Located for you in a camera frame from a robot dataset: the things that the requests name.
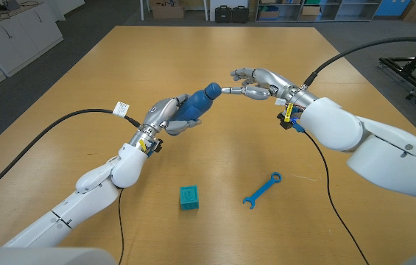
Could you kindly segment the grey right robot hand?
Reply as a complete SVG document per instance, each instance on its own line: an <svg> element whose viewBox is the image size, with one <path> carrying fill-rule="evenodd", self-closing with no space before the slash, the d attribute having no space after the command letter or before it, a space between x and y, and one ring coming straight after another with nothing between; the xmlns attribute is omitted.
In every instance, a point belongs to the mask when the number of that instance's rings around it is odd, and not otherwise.
<svg viewBox="0 0 416 265"><path fill-rule="evenodd" d="M293 82L265 68L238 68L230 75L234 81L243 80L242 85L222 88L222 93L244 95L254 100L270 96L290 100L300 91Z"/></svg>

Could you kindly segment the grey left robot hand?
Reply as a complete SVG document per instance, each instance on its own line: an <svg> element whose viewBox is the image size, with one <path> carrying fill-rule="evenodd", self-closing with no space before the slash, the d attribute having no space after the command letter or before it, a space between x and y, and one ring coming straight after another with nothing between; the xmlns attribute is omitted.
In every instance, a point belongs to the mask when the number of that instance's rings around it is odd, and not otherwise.
<svg viewBox="0 0 416 265"><path fill-rule="evenodd" d="M176 136L188 128L200 125L202 123L200 119L182 120L181 118L176 118L171 121L171 118L190 97L188 94L181 94L176 97L160 100L149 109L138 129L151 136L155 136L161 130L165 130L169 135Z"/></svg>

